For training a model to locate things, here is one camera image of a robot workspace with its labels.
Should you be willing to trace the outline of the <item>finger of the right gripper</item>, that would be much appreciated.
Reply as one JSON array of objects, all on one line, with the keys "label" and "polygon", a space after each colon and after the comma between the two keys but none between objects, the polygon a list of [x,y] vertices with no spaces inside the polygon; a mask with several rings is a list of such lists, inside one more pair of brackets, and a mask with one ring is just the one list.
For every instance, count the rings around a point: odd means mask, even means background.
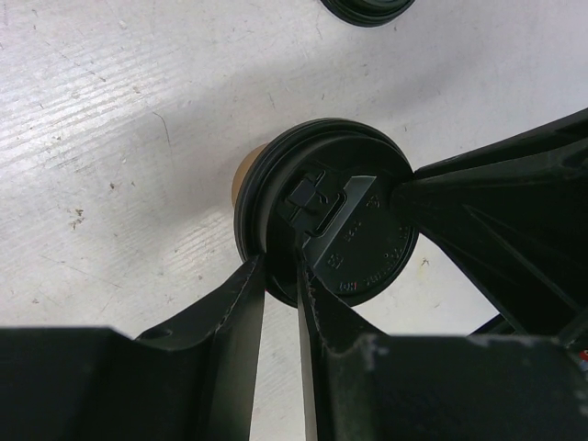
[{"label": "finger of the right gripper", "polygon": [[587,334],[587,114],[417,170],[390,198],[521,334]]}]

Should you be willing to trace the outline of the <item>brown paper coffee cup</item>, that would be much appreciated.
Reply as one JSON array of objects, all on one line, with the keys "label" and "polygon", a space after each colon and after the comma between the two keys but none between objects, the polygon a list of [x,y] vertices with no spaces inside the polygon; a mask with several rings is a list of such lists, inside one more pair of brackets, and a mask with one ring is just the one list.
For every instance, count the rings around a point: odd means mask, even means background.
[{"label": "brown paper coffee cup", "polygon": [[257,159],[259,154],[266,148],[266,146],[267,144],[262,144],[253,149],[252,151],[250,151],[238,165],[232,179],[231,200],[233,208],[236,207],[237,198],[241,190],[241,187],[243,186],[244,179],[246,178],[255,160]]}]

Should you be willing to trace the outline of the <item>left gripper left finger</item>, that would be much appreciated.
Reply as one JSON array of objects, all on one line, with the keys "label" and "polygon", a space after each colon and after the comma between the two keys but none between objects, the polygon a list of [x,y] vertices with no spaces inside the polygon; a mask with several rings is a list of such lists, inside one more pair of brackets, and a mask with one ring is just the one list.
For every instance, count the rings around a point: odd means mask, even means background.
[{"label": "left gripper left finger", "polygon": [[246,440],[265,307],[263,256],[141,333],[148,373],[143,420],[153,440]]}]

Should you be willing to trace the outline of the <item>black plastic cup lid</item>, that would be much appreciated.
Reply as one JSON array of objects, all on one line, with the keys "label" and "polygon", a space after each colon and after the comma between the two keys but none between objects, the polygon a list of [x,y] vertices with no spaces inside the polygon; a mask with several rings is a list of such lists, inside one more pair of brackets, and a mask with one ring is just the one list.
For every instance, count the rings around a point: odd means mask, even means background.
[{"label": "black plastic cup lid", "polygon": [[301,123],[267,143],[234,208],[242,259],[266,259],[266,291],[297,303],[297,274],[310,266],[356,306],[378,296],[408,264],[417,230],[390,204],[413,170],[383,132],[349,119]]}]

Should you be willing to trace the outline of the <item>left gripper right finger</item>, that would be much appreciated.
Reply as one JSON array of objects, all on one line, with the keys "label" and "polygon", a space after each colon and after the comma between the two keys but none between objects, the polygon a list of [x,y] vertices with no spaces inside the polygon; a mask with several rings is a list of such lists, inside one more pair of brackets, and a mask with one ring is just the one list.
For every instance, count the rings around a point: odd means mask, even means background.
[{"label": "left gripper right finger", "polygon": [[383,335],[330,292],[310,266],[297,274],[297,308],[308,440],[378,440],[374,346]]}]

